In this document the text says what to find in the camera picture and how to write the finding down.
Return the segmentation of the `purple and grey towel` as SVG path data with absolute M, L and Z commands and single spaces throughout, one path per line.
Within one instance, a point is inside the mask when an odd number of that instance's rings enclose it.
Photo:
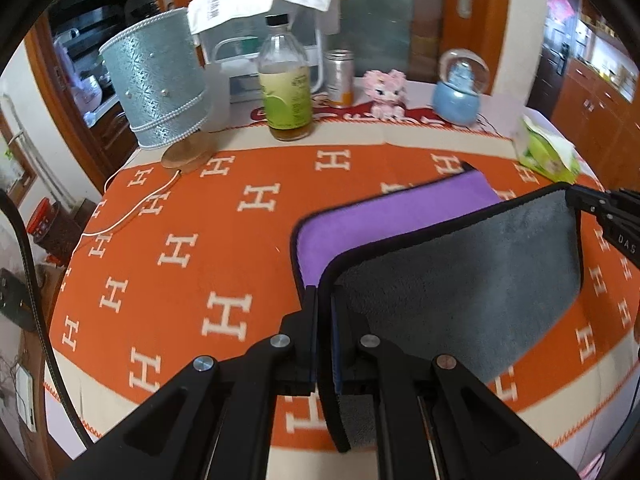
M 480 170 L 315 212 L 290 241 L 295 284 L 317 298 L 318 390 L 340 452 L 375 440 L 369 398 L 346 390 L 337 321 L 489 382 L 525 356 L 582 288 L 580 214 L 564 183 L 500 200 Z

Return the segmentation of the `green tissue pack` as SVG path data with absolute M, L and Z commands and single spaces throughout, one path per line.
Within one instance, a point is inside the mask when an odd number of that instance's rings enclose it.
M 574 184 L 577 181 L 580 174 L 577 151 L 564 136 L 541 128 L 523 115 L 512 141 L 518 161 L 525 168 L 552 182 Z

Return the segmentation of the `brown wooden cabinet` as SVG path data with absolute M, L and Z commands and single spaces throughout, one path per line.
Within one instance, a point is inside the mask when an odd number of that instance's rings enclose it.
M 639 188 L 639 100 L 594 68 L 541 50 L 527 106 L 549 119 L 607 188 Z

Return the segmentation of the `orange H-pattern blanket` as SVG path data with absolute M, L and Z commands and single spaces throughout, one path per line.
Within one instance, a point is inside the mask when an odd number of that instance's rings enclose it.
M 311 212 L 479 169 L 503 200 L 544 178 L 493 134 L 320 122 L 284 143 L 221 132 L 200 170 L 173 177 L 140 153 L 99 202 L 56 302 L 50 337 L 74 407 L 102 437 L 187 360 L 221 359 L 273 333 L 297 305 L 288 242 Z M 639 400 L 639 274 L 582 222 L 585 283 L 544 339 L 489 382 L 571 460 L 604 448 Z

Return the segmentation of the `blue snow globe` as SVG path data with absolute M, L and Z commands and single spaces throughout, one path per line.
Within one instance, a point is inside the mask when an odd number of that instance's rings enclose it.
M 432 107 L 445 122 L 470 126 L 480 111 L 480 96 L 488 87 L 490 70 L 468 49 L 450 49 L 439 59 Z

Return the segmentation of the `pink plush toy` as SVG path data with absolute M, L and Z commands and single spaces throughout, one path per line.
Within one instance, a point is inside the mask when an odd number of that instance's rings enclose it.
M 379 120 L 405 117 L 406 75 L 400 70 L 383 73 L 367 70 L 363 77 L 364 94 L 371 100 L 371 115 Z

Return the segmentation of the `silver metal can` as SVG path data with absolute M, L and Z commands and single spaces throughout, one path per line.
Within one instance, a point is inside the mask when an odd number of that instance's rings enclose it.
M 335 49 L 324 55 L 326 93 L 333 107 L 351 107 L 354 102 L 354 55 L 351 50 Z

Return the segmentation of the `glass bottle green label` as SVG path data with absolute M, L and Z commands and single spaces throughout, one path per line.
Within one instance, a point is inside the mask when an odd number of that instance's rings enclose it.
M 308 56 L 291 32 L 288 14 L 267 15 L 266 25 L 257 57 L 266 122 L 278 141 L 303 139 L 312 129 Z

